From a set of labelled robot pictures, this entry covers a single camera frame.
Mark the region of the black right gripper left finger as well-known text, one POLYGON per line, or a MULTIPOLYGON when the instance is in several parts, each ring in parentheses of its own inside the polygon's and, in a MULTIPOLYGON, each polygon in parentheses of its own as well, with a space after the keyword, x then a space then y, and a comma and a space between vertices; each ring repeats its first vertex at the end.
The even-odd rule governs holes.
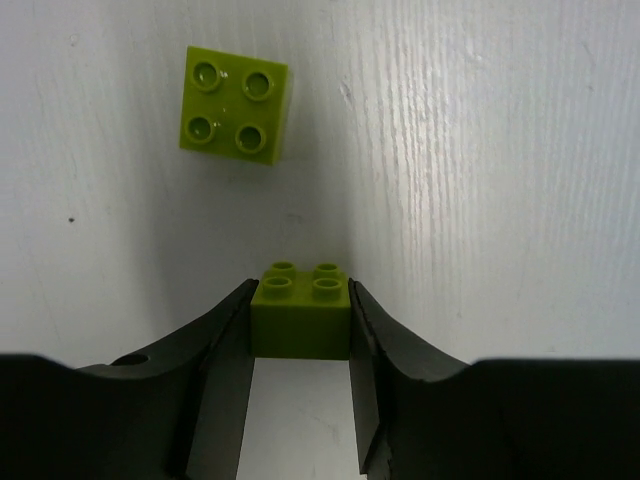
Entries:
POLYGON ((232 479, 254 369, 241 283, 212 310, 109 364, 1 358, 5 479, 232 479))

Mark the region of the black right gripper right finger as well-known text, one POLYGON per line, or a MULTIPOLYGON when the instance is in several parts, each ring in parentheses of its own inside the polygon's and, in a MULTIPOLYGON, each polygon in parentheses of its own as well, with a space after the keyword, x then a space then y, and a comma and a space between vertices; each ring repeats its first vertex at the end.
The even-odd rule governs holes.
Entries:
POLYGON ((639 364, 464 363, 390 316, 358 281, 351 392, 369 479, 635 479, 639 364))

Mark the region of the green small lego brick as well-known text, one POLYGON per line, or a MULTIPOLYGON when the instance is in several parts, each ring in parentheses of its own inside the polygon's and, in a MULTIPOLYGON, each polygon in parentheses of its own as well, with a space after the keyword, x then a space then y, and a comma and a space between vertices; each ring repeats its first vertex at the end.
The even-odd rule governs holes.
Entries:
POLYGON ((351 304, 348 278, 335 263, 301 271, 273 263, 250 304, 251 351, 256 357, 347 360, 351 304))

